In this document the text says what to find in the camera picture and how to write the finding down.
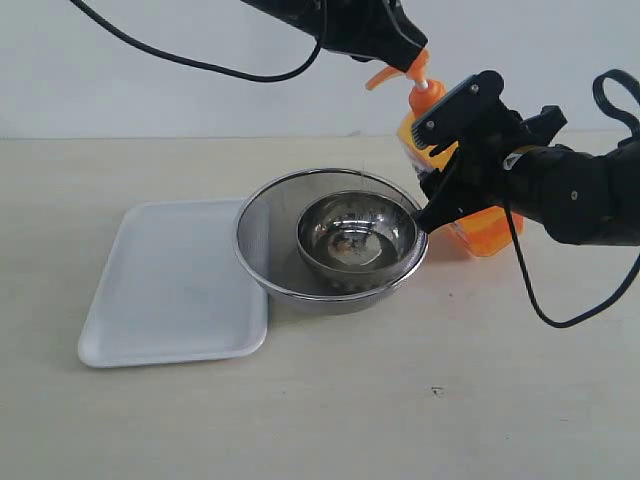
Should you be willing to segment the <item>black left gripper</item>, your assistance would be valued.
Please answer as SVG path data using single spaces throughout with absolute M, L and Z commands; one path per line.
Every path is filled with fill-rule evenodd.
M 310 62 L 324 49 L 362 62 L 379 60 L 406 72 L 428 43 L 398 1 L 320 1 L 318 13 Z

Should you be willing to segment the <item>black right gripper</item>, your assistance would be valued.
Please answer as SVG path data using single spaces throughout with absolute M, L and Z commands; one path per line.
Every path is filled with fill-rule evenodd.
M 416 225 L 432 233 L 483 208 L 502 206 L 506 193 L 503 162 L 519 149 L 550 144 L 543 129 L 549 123 L 549 112 L 545 107 L 541 114 L 524 120 L 501 100 L 493 104 L 454 142 L 458 146 L 442 172 L 433 169 L 418 174 L 428 203 L 414 214 Z M 435 146 L 430 156 L 445 149 Z

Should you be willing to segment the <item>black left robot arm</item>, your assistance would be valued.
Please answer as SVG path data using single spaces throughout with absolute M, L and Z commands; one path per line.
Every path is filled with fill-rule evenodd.
M 399 1 L 255 0 L 247 4 L 314 37 L 327 51 L 359 62 L 381 61 L 402 72 L 428 43 Z

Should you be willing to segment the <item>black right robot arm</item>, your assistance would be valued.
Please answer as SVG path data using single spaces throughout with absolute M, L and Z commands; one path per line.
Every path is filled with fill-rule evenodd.
M 429 112 L 413 126 L 415 142 L 455 151 L 443 170 L 422 175 L 428 203 L 417 224 L 430 233 L 497 206 L 562 244 L 638 245 L 639 139 L 591 155 L 552 142 L 565 123 L 557 106 L 524 119 L 499 100 L 473 113 Z

